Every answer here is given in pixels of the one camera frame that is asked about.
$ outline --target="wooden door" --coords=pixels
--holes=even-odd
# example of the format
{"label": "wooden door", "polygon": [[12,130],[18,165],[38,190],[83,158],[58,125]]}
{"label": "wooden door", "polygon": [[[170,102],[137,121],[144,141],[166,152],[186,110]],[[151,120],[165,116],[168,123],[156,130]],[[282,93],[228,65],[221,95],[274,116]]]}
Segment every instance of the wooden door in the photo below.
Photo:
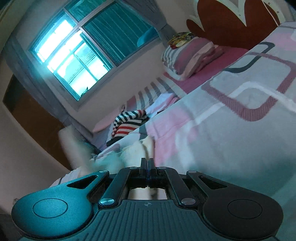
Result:
{"label": "wooden door", "polygon": [[63,124],[39,105],[14,75],[3,102],[18,123],[45,151],[72,170],[58,137],[59,130],[64,128]]}

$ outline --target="pink bedsheet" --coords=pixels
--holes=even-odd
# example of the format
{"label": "pink bedsheet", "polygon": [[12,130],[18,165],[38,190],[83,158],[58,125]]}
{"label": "pink bedsheet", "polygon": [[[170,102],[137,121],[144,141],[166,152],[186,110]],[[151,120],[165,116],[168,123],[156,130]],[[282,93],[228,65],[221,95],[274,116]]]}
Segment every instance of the pink bedsheet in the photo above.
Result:
{"label": "pink bedsheet", "polygon": [[177,81],[168,73],[164,76],[171,79],[176,85],[178,85],[182,90],[189,94],[191,91],[195,90],[197,87],[202,85],[204,82],[209,80],[214,75],[218,74],[221,70],[238,60],[242,57],[248,50],[242,48],[232,48],[224,47],[224,54],[218,59],[214,60],[212,63],[208,64],[199,72],[195,73],[193,76],[185,81]]}

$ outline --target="window pane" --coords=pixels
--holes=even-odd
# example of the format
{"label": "window pane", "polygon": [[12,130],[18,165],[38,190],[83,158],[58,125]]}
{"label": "window pane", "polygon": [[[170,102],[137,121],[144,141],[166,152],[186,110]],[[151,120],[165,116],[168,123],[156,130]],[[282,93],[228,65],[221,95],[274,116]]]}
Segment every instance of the window pane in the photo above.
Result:
{"label": "window pane", "polygon": [[103,62],[94,54],[93,51],[84,43],[76,52],[76,56],[87,66],[91,73],[99,80],[108,70]]}
{"label": "window pane", "polygon": [[66,60],[66,62],[58,69],[57,73],[80,96],[86,91],[86,88],[90,89],[96,83],[96,80],[74,57],[74,55],[71,55]]}
{"label": "window pane", "polygon": [[77,20],[81,21],[106,0],[74,0],[66,6],[66,9]]}
{"label": "window pane", "polygon": [[57,51],[47,67],[79,100],[113,66],[79,30]]}
{"label": "window pane", "polygon": [[64,14],[48,30],[34,49],[42,62],[48,59],[61,41],[72,31],[74,26],[74,21],[68,15]]}
{"label": "window pane", "polygon": [[[130,10],[114,3],[85,25],[89,34],[102,46],[109,57],[119,63],[138,49],[138,40],[147,31],[154,30]],[[157,36],[150,35],[149,41]]]}
{"label": "window pane", "polygon": [[48,64],[50,71],[54,72],[57,67],[64,61],[64,59],[74,50],[76,47],[79,47],[79,44],[82,44],[82,38],[80,36],[81,31],[78,31],[74,34],[64,46],[62,46],[59,51],[54,55],[52,60]]}

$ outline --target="pink pillowcase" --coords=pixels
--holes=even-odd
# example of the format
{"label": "pink pillowcase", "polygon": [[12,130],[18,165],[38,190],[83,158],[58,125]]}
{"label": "pink pillowcase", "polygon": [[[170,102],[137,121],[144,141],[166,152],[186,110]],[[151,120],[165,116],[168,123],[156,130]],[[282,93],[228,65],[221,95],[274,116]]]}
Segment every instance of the pink pillowcase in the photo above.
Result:
{"label": "pink pillowcase", "polygon": [[165,71],[176,80],[186,80],[223,54],[223,47],[204,38],[193,38],[180,48],[170,46],[164,51],[162,61]]}
{"label": "pink pillowcase", "polygon": [[111,113],[106,115],[103,119],[101,119],[94,127],[93,133],[99,132],[101,130],[104,130],[108,126],[110,126],[111,123],[115,121],[115,118],[123,112],[125,109],[125,105],[119,106],[116,109],[114,109]]}

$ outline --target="window frame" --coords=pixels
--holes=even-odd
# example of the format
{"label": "window frame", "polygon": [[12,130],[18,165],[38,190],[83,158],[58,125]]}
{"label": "window frame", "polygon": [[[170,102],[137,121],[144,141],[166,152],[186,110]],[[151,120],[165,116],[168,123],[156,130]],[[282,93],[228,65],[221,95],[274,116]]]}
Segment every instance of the window frame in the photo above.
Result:
{"label": "window frame", "polygon": [[[46,73],[50,73],[53,76],[53,81],[51,81],[51,84],[54,86],[54,88],[63,96],[63,98],[75,109],[79,110],[81,106],[83,106],[90,97],[95,94],[96,91],[101,89],[104,84],[106,84],[109,80],[112,79],[112,76],[115,74],[118,74],[120,71],[122,71],[124,68],[126,68],[129,64],[134,62],[137,58],[139,58],[141,55],[143,55],[145,52],[156,46],[160,43],[159,36],[156,36],[140,47],[137,48],[135,52],[132,52],[130,55],[125,57],[122,61],[119,63],[114,63],[112,59],[105,53],[103,48],[100,46],[100,44],[88,33],[88,31],[84,28],[84,25],[86,25],[89,21],[91,21],[93,18],[95,18],[101,11],[103,11],[106,7],[110,6],[111,4],[115,3],[116,0],[106,0],[104,3],[102,3],[100,6],[95,8],[92,12],[90,12],[83,20],[78,22],[65,8],[72,0],[68,1],[62,9],[58,11],[57,14],[55,14],[52,19],[43,27],[43,29],[39,32],[39,35],[33,40],[33,42],[29,45],[29,53],[33,58],[31,60],[40,66],[43,71]],[[40,41],[48,34],[50,29],[53,27],[54,24],[63,16],[63,14],[66,13],[75,23],[76,25],[73,27],[72,31],[67,35],[66,38],[64,38],[60,44],[55,48],[55,50],[50,54],[50,56],[42,62],[42,60],[37,55],[35,48],[40,44]],[[92,42],[92,44],[98,49],[100,53],[104,55],[104,57],[110,62],[110,64],[113,66],[101,79],[99,79],[84,95],[82,95],[79,100],[76,100],[76,98],[71,94],[71,92],[62,84],[62,82],[52,73],[48,68],[47,65],[51,61],[51,59],[54,57],[54,55],[59,51],[59,49],[79,30],[82,31],[82,33]]]}

